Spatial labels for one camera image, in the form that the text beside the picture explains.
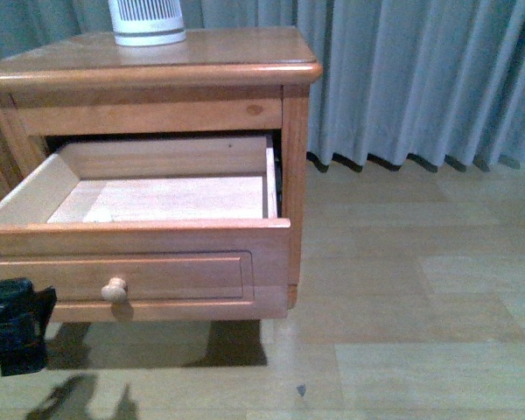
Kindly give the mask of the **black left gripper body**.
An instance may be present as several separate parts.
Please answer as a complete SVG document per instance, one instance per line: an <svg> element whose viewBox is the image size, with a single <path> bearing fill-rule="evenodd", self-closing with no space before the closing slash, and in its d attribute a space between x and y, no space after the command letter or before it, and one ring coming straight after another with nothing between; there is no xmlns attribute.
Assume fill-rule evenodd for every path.
<svg viewBox="0 0 525 420"><path fill-rule="evenodd" d="M47 366L46 328L56 290L33 288L25 277L0 280L0 373L37 373Z"/></svg>

